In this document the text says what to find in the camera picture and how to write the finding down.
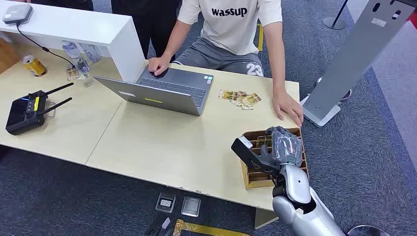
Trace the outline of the person's left hand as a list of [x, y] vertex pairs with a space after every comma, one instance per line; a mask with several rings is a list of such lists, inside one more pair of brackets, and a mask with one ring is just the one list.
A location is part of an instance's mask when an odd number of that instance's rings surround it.
[[284, 119], [284, 113], [286, 113], [297, 124], [297, 126], [302, 126], [303, 108], [290, 95], [288, 95], [286, 91], [273, 91], [272, 106], [280, 120]]

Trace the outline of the person's right hand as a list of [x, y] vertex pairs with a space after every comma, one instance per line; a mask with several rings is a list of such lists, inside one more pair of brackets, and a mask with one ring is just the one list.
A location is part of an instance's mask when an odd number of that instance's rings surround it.
[[158, 57], [158, 58], [150, 58], [148, 63], [149, 72], [152, 73], [154, 76], [159, 76], [162, 74], [170, 64], [170, 58], [168, 57]]

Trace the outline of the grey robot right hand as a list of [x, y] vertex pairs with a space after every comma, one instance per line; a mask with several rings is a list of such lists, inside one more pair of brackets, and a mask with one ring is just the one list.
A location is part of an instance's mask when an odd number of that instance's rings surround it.
[[267, 162], [279, 166], [291, 164], [300, 167], [302, 164], [302, 141], [281, 126], [270, 127], [265, 131], [271, 135], [271, 152], [266, 144], [261, 146], [261, 157]]

